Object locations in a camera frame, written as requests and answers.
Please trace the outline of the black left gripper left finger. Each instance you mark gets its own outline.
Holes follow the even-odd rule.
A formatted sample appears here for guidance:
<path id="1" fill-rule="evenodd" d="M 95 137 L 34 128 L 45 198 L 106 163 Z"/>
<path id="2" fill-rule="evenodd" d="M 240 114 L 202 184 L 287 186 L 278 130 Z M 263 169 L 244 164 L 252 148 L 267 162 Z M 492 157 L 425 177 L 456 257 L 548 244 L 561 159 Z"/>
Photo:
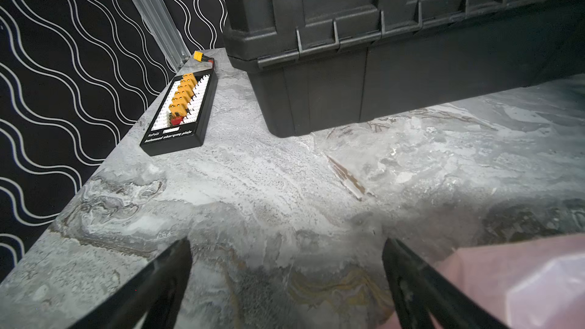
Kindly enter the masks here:
<path id="1" fill-rule="evenodd" d="M 183 238 L 165 249 L 72 328 L 173 328 L 187 289 L 193 258 Z"/>

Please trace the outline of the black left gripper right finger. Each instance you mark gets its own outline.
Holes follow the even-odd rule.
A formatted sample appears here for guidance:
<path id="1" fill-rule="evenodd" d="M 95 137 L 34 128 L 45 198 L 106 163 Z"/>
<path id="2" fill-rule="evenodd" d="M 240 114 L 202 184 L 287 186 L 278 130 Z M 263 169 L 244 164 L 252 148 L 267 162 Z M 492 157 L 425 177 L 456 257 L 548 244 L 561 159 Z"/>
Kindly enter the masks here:
<path id="1" fill-rule="evenodd" d="M 382 263 L 402 328 L 505 328 L 398 239 L 387 239 Z"/>

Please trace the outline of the pink plastic bag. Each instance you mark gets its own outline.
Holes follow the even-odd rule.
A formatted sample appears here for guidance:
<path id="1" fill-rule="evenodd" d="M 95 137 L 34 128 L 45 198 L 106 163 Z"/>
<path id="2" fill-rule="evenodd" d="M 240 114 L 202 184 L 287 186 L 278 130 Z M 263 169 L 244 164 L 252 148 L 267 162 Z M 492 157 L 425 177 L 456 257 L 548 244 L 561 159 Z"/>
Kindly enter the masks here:
<path id="1" fill-rule="evenodd" d="M 505 328 L 584 326 L 584 236 L 459 248 L 439 274 Z M 402 328 L 396 313 L 381 325 Z"/>

